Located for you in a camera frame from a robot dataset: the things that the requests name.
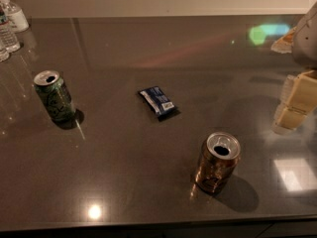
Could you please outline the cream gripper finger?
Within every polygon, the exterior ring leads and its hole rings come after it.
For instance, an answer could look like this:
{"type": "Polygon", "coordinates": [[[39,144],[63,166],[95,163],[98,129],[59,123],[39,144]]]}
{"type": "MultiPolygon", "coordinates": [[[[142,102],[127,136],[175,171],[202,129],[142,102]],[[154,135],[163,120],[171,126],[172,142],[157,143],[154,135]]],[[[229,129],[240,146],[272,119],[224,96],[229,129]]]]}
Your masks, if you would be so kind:
{"type": "Polygon", "coordinates": [[[285,135],[293,131],[292,120],[295,117],[295,112],[286,105],[286,101],[290,97],[294,80],[294,75],[288,75],[286,77],[280,93],[279,104],[277,105],[273,116],[271,129],[274,133],[279,135],[285,135]]]}
{"type": "Polygon", "coordinates": [[[317,71],[310,70],[295,75],[294,85],[286,105],[295,112],[293,130],[317,107],[317,71]]]}

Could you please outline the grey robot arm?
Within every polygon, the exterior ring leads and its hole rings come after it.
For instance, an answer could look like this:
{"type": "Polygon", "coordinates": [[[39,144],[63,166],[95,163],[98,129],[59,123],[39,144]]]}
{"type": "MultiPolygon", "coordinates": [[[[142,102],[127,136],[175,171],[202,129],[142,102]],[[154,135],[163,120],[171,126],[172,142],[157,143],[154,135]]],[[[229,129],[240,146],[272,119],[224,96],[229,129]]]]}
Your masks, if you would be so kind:
{"type": "Polygon", "coordinates": [[[305,69],[298,75],[289,75],[280,93],[272,131],[285,135],[297,129],[317,107],[317,3],[271,49],[280,54],[291,53],[305,69]]]}

